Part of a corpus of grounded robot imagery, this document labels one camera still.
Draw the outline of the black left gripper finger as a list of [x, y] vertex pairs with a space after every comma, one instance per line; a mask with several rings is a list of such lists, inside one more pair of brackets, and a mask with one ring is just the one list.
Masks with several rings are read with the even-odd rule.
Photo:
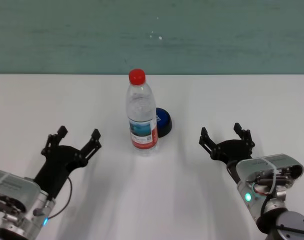
[[49, 134], [45, 147], [41, 151], [41, 155], [50, 155], [58, 146], [61, 140], [67, 135], [68, 130], [64, 125], [60, 126], [57, 133]]
[[100, 144], [101, 134], [97, 128], [95, 128], [91, 134], [90, 140], [85, 146], [79, 150], [75, 157], [77, 160], [90, 160], [92, 156], [101, 148]]

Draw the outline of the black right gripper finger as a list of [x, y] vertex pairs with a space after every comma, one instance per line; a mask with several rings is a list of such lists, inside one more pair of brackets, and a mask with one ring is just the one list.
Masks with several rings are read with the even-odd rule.
[[211, 159], [217, 159], [217, 145], [209, 137], [208, 131], [205, 127], [201, 128], [199, 144], [209, 153]]
[[241, 125], [236, 122], [234, 124], [233, 130], [240, 137], [240, 139], [245, 143], [249, 152], [252, 152], [252, 149], [255, 147], [255, 143], [252, 140], [251, 131], [249, 129], [242, 129]]

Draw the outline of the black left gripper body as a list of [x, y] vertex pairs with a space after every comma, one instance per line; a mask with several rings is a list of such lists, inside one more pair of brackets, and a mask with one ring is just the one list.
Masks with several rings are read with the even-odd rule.
[[70, 173], [78, 168], [84, 168], [89, 159], [71, 146], [58, 146], [46, 156], [46, 161], [34, 178], [34, 182], [48, 199], [55, 199], [68, 179]]

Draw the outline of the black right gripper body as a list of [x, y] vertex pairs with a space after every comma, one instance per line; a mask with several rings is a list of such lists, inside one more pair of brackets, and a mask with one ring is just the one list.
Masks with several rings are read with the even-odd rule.
[[226, 140], [215, 145], [210, 157], [215, 161], [226, 164], [226, 170], [235, 182], [240, 181], [236, 165], [242, 161], [251, 159], [252, 142], [245, 140]]

